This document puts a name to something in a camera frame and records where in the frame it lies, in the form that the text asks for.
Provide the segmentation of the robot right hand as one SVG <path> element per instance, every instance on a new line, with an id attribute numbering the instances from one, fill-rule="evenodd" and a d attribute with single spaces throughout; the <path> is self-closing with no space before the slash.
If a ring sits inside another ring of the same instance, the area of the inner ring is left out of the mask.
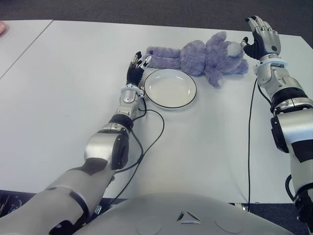
<path id="1" fill-rule="evenodd" d="M 248 43 L 248 37 L 242 39 L 240 45 L 246 55 L 257 60 L 268 54 L 278 56 L 281 52 L 278 32 L 258 16 L 245 18 L 245 21 L 250 26 L 254 39 L 253 44 Z"/>

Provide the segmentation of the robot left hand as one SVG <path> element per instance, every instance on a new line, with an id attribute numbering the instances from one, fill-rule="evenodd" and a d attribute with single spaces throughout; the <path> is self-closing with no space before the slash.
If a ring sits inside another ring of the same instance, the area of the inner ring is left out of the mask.
<path id="1" fill-rule="evenodd" d="M 151 59 L 152 59 L 152 55 L 148 54 L 146 57 L 144 57 L 143 60 L 142 59 L 142 54 L 141 52 L 137 52 L 133 59 L 130 62 L 130 65 L 128 67 L 128 71 L 127 71 L 127 82 L 126 84 L 133 84 L 135 86 L 138 87 L 138 85 L 141 82 L 144 70 L 147 68 L 147 66 L 149 65 Z"/>

